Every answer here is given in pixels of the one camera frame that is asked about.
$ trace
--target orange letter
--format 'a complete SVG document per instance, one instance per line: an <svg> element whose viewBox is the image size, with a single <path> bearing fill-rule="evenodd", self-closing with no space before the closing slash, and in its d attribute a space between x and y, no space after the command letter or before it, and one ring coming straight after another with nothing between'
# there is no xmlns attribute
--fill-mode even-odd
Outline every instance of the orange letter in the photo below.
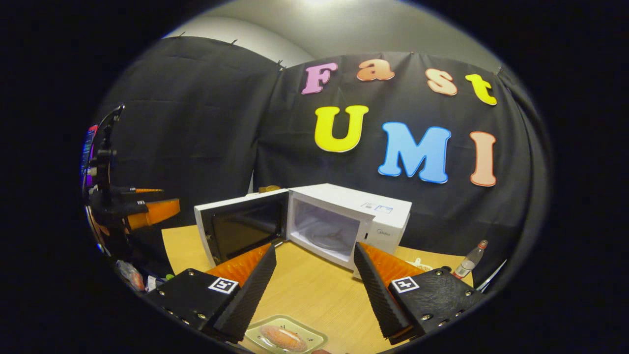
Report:
<svg viewBox="0 0 629 354"><path fill-rule="evenodd" d="M371 80L388 80L395 76L395 72L391 71L391 65L388 61L382 59L371 59L358 65L361 70L356 77L361 81Z"/></svg>
<svg viewBox="0 0 629 354"><path fill-rule="evenodd" d="M428 87L436 93L443 93L449 96L457 94L457 87L452 83L452 76L445 71L437 69L426 70Z"/></svg>
<svg viewBox="0 0 629 354"><path fill-rule="evenodd" d="M470 180L477 186L491 187L496 184L493 153L496 138L485 132L471 132L470 138L476 143L476 171Z"/></svg>
<svg viewBox="0 0 629 354"><path fill-rule="evenodd" d="M487 81L483 80L482 77L478 74L467 75L466 80L472 82L472 86L474 87L474 93L476 96L483 102L487 103L490 106L495 106L498 101L495 97L492 97L487 92L487 89L491 88L491 84Z"/></svg>

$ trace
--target white wall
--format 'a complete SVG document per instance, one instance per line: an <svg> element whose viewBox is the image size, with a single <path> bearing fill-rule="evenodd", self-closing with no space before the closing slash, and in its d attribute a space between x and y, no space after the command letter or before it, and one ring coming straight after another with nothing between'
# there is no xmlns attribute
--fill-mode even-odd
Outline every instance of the white wall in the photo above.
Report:
<svg viewBox="0 0 629 354"><path fill-rule="evenodd" d="M258 53L281 65L291 67L315 58L289 40L249 22L233 18L200 16L185 23L166 37L184 36L206 37L235 45Z"/></svg>

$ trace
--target pink letter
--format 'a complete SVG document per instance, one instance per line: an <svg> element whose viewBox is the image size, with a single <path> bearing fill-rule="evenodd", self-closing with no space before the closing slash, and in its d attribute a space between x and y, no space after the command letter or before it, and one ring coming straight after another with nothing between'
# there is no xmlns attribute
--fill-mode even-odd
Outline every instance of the pink letter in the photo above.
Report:
<svg viewBox="0 0 629 354"><path fill-rule="evenodd" d="M337 69L337 63L327 63L307 68L306 72L308 73L308 77L306 78L306 88L303 89L301 94L323 91L323 87L319 86L319 81L321 81L322 84L327 83L330 80L330 71L336 71Z"/></svg>

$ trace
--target plastic bottle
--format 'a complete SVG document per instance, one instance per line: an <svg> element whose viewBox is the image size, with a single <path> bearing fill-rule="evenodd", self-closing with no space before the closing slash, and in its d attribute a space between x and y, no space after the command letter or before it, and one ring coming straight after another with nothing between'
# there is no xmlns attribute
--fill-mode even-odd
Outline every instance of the plastic bottle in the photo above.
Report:
<svg viewBox="0 0 629 354"><path fill-rule="evenodd" d="M461 264L454 270L452 273L458 279L465 278L469 272L474 269L474 267L481 261L482 254L485 252L485 248L487 247L487 240L482 240L481 243L478 244L476 248L474 248L467 256L463 259Z"/></svg>

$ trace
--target yellow letter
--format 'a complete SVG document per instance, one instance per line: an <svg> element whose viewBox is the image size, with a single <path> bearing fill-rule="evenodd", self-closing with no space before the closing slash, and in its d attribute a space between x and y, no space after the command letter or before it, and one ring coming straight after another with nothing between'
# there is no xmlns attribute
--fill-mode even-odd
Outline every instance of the yellow letter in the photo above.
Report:
<svg viewBox="0 0 629 354"><path fill-rule="evenodd" d="M362 133L362 117L369 111L366 106L348 106L345 111L350 115L347 136L336 139L332 136L334 117L340 110L337 107L321 107L314 111L316 127L314 128L314 142L321 149L331 152L345 152L352 150Z"/></svg>
<svg viewBox="0 0 629 354"><path fill-rule="evenodd" d="M474 93L476 96L483 102L487 103L490 106L495 106L498 101L495 97L492 97L487 92L487 89L491 88L490 83L484 81L482 77L478 74L467 75L466 80L472 82L472 86L474 87Z"/></svg>
<svg viewBox="0 0 629 354"><path fill-rule="evenodd" d="M457 94L457 87L452 83L452 76L445 71L437 69L426 70L428 87L436 93L443 93L449 96Z"/></svg>
<svg viewBox="0 0 629 354"><path fill-rule="evenodd" d="M476 171L470 180L477 186L491 187L496 184L493 153L496 138L485 132L471 132L470 138L476 143Z"/></svg>
<svg viewBox="0 0 629 354"><path fill-rule="evenodd" d="M382 59L371 59L358 65L361 70L356 77L361 81L371 80L388 80L395 76L395 72L391 71L391 65L388 61Z"/></svg>

